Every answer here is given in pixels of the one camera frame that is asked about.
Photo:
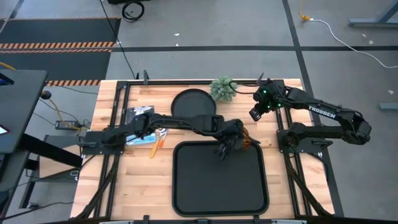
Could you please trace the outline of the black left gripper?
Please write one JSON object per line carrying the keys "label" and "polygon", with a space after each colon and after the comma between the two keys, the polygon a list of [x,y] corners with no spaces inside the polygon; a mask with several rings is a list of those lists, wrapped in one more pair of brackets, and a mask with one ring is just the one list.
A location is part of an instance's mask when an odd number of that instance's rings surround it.
{"label": "black left gripper", "polygon": [[224,160],[232,149],[242,149],[244,142],[243,122],[240,119],[232,119],[220,123],[214,138],[221,144],[217,155]]}

